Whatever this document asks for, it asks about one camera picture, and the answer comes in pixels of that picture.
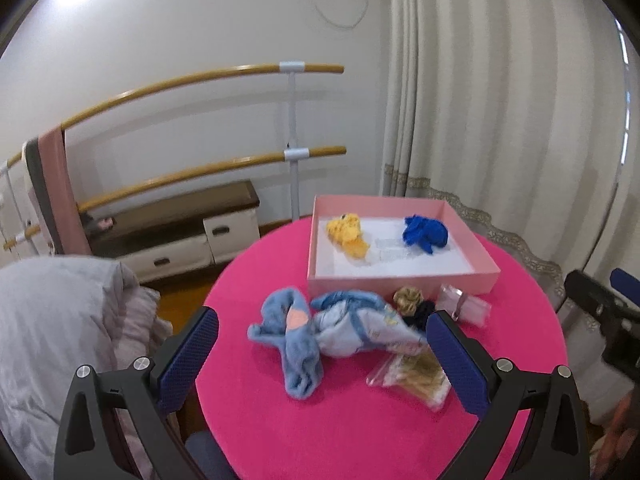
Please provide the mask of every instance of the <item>white drawer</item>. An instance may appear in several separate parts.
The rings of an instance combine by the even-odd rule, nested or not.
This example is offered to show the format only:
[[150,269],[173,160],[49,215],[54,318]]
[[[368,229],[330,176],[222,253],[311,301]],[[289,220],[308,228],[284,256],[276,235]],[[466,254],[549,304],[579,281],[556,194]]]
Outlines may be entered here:
[[233,259],[260,238],[255,209],[207,218],[203,224],[217,264]]
[[213,255],[207,237],[202,234],[126,254],[120,261],[136,273],[140,282],[149,282],[207,267],[213,263]]

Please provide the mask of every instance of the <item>silver bolt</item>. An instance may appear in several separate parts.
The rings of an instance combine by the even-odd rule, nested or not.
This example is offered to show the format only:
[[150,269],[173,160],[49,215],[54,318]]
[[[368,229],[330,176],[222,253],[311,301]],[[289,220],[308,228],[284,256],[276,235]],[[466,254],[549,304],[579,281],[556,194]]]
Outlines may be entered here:
[[139,357],[135,361],[133,361],[133,367],[136,370],[144,370],[149,366],[151,361],[149,361],[148,357]]
[[560,375],[562,375],[562,377],[564,377],[564,378],[571,377],[571,370],[569,370],[569,368],[567,368],[567,367],[566,367],[566,366],[564,366],[564,365],[560,365],[560,366],[558,367],[558,373],[559,373]]
[[511,370],[513,370],[513,363],[508,359],[498,359],[496,365],[498,370],[502,370],[503,372],[511,372]]
[[82,365],[81,367],[78,368],[78,371],[76,371],[76,375],[81,379],[84,379],[90,373],[91,373],[91,368],[89,368],[87,365]]

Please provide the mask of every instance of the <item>pink table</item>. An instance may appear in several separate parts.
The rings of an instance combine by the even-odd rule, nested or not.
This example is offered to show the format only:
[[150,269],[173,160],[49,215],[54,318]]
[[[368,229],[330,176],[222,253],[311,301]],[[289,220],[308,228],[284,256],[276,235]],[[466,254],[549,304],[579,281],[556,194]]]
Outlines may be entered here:
[[[476,423],[453,391],[431,413],[402,390],[369,387],[365,378],[383,353],[368,352],[323,357],[320,387],[308,400],[293,400],[278,351],[248,341],[247,327],[261,321],[269,294],[286,286],[306,293],[310,228],[310,219],[300,220],[256,242],[207,297],[220,336],[196,386],[211,431],[243,480],[436,479]],[[484,297],[493,305],[487,327],[465,333],[523,370],[566,364],[560,325],[542,290],[507,253],[481,241],[501,275]],[[522,412],[489,478],[501,478],[525,421]]]

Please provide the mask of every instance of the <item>blue stuffed animal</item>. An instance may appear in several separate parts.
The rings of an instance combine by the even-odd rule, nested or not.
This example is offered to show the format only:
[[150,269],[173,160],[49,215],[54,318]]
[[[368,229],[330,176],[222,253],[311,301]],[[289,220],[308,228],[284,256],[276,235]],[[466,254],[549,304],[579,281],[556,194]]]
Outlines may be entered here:
[[433,254],[433,247],[444,247],[449,239],[449,232],[445,225],[436,219],[424,216],[407,216],[404,219],[402,240],[412,246],[417,244],[423,251]]

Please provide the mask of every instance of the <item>wall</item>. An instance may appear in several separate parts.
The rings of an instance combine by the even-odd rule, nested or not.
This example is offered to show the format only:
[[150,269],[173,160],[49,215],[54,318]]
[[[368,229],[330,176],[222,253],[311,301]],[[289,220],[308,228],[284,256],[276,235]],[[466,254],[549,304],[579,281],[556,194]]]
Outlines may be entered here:
[[[316,0],[348,23],[364,0]],[[302,145],[345,144],[301,164],[301,210],[319,193],[375,193],[382,159],[388,0],[370,0],[354,30],[325,23],[310,0],[40,0],[0,58],[0,157],[120,92],[190,72],[302,59],[343,75],[298,77]],[[188,166],[281,149],[287,78],[222,80],[127,104],[66,133],[78,202]],[[21,168],[12,170],[20,180]],[[260,222],[290,217],[284,164],[206,178],[119,202],[121,210],[185,189],[251,178]],[[9,236],[19,229],[2,212]]]

